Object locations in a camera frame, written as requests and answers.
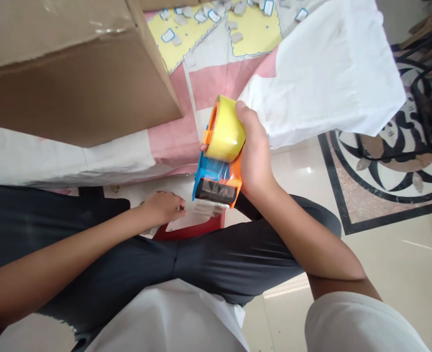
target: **white sleeve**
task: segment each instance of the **white sleeve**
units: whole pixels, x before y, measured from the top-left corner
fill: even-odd
[[[429,352],[399,312],[353,292],[332,292],[315,301],[304,333],[309,352]]]

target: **knee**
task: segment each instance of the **knee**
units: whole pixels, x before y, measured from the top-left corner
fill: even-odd
[[[333,232],[335,236],[341,238],[342,223],[340,222],[340,220],[330,210],[324,207],[322,207],[322,209],[320,210],[322,212],[322,218],[323,218],[323,220],[321,221],[322,225],[324,225],[331,232]]]
[[[293,196],[291,197],[315,220],[320,222],[323,226],[328,228],[337,237],[342,236],[342,224],[340,220],[327,208],[314,203],[303,197]]]

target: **white shirt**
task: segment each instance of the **white shirt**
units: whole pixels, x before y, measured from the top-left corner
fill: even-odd
[[[100,332],[86,352],[245,352],[238,305],[182,280],[141,291]],[[315,301],[305,322],[309,352],[429,351],[415,329],[388,305],[358,293]]]

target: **fabric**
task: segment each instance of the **fabric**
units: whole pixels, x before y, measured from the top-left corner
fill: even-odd
[[[399,312],[353,292],[333,292],[315,301],[304,332],[309,352],[429,351]]]
[[[302,197],[294,200],[341,236],[339,220]],[[124,199],[82,198],[25,187],[0,186],[0,267],[106,221],[129,208]],[[236,208],[252,221],[183,241],[136,236],[117,245],[38,313],[76,330],[83,351],[144,288],[182,279],[230,304],[243,306],[303,269],[275,230],[239,195]]]
[[[195,172],[218,94],[259,113],[272,149],[332,129],[374,135],[405,101],[375,1],[302,6],[309,16],[300,24],[297,5],[275,8],[283,41],[273,51],[273,40],[257,38],[259,49],[237,53],[222,19],[170,75],[182,119],[89,149],[0,129],[0,184],[103,186]]]
[[[86,352],[245,352],[244,310],[180,279],[141,291]]]
[[[249,351],[239,306],[173,280],[144,289],[86,352]],[[428,352],[415,329],[390,306],[352,292],[315,301],[305,322],[309,352]]]

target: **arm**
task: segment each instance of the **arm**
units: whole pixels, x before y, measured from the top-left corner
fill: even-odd
[[[55,297],[105,252],[148,228],[181,216],[185,201],[173,193],[0,267],[0,333]]]
[[[241,156],[243,192],[306,271],[314,299],[334,291],[380,299],[348,246],[307,214],[276,182],[266,131],[255,111],[238,102],[236,113],[247,135]]]

